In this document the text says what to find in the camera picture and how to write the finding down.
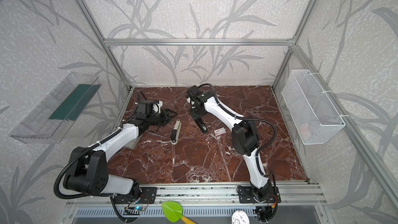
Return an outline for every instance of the yellow trowel handle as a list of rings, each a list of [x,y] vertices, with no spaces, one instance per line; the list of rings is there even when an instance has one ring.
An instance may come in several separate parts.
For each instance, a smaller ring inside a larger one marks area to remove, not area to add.
[[[181,220],[183,222],[185,222],[185,224],[196,224],[195,222],[191,221],[190,219],[188,219],[187,217],[183,216],[181,217]]]

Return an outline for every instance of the marble surface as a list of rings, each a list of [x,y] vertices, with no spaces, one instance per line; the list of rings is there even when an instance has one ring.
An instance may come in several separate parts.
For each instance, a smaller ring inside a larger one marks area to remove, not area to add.
[[[243,157],[232,147],[231,132],[215,136],[214,130],[226,128],[219,119],[205,115],[202,119],[209,131],[202,134],[199,130],[188,112],[187,87],[134,89],[124,119],[134,110],[139,89],[148,100],[162,100],[163,106],[178,112],[178,116],[156,133],[144,133],[135,149],[123,148],[116,153],[108,162],[110,174],[134,178],[140,183],[250,180]],[[219,99],[235,111],[276,125],[275,142],[261,152],[266,171],[273,170],[276,180],[306,179],[270,86],[215,87],[215,90]],[[178,144],[172,145],[170,133],[176,120],[182,122],[182,127]],[[272,137],[272,129],[266,124],[256,124],[262,145]]]

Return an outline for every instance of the metal can lid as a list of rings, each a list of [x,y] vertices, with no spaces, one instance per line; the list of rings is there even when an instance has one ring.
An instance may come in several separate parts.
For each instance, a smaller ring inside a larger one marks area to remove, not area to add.
[[[250,220],[244,211],[238,210],[232,214],[232,224],[250,224]]]

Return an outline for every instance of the mesh basket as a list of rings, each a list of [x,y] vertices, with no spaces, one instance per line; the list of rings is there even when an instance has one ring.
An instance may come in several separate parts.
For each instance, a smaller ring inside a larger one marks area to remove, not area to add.
[[[324,144],[346,126],[313,74],[292,70],[282,96],[303,144]]]

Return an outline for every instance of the wall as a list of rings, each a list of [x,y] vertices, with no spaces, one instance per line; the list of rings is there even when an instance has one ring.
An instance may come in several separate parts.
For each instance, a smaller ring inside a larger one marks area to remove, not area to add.
[[[55,223],[52,185],[70,151],[104,137],[127,91],[73,0],[0,0],[0,223]],[[59,144],[8,136],[70,72],[102,86]]]
[[[398,178],[396,12],[396,0],[320,0],[298,44]],[[343,130],[323,145],[302,145],[280,94],[291,69],[302,69],[295,57],[277,97],[301,162],[321,184],[336,222],[397,223],[397,211]]]
[[[309,0],[85,0],[106,38],[292,38]],[[133,85],[271,85],[286,47],[113,47]]]

